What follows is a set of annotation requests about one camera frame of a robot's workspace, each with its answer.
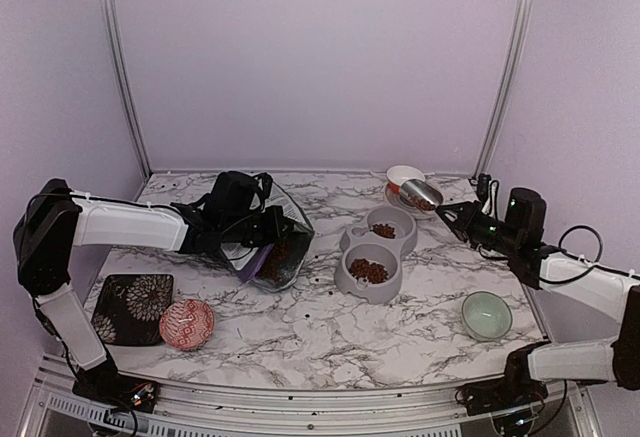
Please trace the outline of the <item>purple puppy food bag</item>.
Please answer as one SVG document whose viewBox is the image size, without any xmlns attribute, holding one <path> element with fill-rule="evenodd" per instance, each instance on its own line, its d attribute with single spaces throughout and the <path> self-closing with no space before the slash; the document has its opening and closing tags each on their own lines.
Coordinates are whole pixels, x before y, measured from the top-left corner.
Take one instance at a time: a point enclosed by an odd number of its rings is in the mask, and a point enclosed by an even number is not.
<svg viewBox="0 0 640 437">
<path fill-rule="evenodd" d="M 241 282 L 268 292 L 295 282 L 314 229 L 270 174 L 223 172 L 199 209 L 221 238 L 217 254 Z"/>
</svg>

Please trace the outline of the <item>silver metal scoop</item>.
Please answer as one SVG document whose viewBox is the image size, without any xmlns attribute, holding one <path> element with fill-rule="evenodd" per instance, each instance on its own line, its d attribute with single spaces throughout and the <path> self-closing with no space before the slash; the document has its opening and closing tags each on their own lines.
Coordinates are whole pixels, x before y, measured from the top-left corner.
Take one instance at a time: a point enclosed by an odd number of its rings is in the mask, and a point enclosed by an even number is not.
<svg viewBox="0 0 640 437">
<path fill-rule="evenodd" d="M 409 180 L 405 182 L 401 186 L 400 195 L 403 199 L 406 199 L 409 202 L 413 196 L 418 196 L 430 201 L 437 207 L 444 201 L 444 197 L 437 189 L 429 185 L 427 182 L 421 182 L 418 180 Z"/>
</svg>

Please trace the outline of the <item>grey double pet bowl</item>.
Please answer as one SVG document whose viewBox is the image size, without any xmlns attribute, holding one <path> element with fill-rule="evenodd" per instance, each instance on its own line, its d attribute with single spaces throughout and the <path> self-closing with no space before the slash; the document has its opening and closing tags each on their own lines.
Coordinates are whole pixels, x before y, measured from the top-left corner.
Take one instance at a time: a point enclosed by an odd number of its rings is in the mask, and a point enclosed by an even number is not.
<svg viewBox="0 0 640 437">
<path fill-rule="evenodd" d="M 371 226 L 376 223 L 393 226 L 396 238 L 386 239 L 374 234 Z M 342 256 L 334 273 L 335 285 L 342 293 L 363 298 L 370 304 L 390 302 L 402 287 L 402 259 L 414 250 L 416 244 L 417 225 L 408 212 L 390 206 L 368 211 L 361 220 L 347 226 L 341 237 Z M 382 284 L 355 279 L 349 273 L 349 266 L 358 258 L 384 265 L 389 279 Z"/>
</svg>

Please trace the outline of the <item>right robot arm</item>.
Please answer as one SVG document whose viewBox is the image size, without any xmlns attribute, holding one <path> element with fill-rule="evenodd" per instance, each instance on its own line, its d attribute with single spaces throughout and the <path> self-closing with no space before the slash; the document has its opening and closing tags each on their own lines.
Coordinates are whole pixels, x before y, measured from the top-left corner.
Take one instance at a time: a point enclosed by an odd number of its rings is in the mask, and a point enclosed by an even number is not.
<svg viewBox="0 0 640 437">
<path fill-rule="evenodd" d="M 504 220 L 484 214 L 478 201 L 441 205 L 436 213 L 459 240 L 504 257 L 524 286 L 582 303 L 620 325 L 618 335 L 608 339 L 538 343 L 511 352 L 495 385 L 502 403 L 515 405 L 535 383 L 559 379 L 614 382 L 638 390 L 638 276 L 606 270 L 598 261 L 544 243 L 546 203 L 531 189 L 512 189 Z"/>
</svg>

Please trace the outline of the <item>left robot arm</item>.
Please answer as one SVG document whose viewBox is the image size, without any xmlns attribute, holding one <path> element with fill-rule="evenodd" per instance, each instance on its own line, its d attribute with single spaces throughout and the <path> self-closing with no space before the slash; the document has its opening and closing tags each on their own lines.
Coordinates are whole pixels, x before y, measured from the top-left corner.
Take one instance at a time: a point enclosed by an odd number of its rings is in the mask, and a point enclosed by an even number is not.
<svg viewBox="0 0 640 437">
<path fill-rule="evenodd" d="M 52 179 L 29 200 L 13 231 L 18 282 L 102 400 L 119 401 L 126 380 L 72 288 L 72 250 L 108 245 L 214 257 L 226 244 L 268 247 L 296 225 L 282 206 L 268 204 L 272 187 L 267 173 L 227 171 L 198 200 L 164 205 L 96 197 Z"/>
</svg>

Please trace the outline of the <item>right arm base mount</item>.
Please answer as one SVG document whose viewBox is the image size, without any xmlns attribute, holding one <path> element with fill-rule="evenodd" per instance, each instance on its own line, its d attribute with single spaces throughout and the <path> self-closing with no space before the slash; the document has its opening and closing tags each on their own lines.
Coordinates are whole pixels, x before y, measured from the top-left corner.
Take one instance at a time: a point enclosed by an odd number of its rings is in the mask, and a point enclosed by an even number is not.
<svg viewBox="0 0 640 437">
<path fill-rule="evenodd" d="M 465 407 L 468 416 L 475 416 L 542 402 L 548 390 L 531 377 L 528 357 L 543 345 L 533 343 L 510 352 L 501 377 L 462 385 L 455 393 L 456 403 Z"/>
</svg>

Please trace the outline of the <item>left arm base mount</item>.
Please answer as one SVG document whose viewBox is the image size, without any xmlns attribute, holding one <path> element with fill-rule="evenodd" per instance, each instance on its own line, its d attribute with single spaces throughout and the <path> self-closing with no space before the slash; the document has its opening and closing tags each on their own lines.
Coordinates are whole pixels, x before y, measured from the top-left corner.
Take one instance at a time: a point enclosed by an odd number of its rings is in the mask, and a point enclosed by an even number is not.
<svg viewBox="0 0 640 437">
<path fill-rule="evenodd" d="M 141 377 L 122 374 L 113 358 L 85 370 L 79 367 L 75 372 L 72 389 L 75 395 L 116 406 L 119 409 L 131 409 L 152 413 L 159 396 L 160 384 Z"/>
</svg>

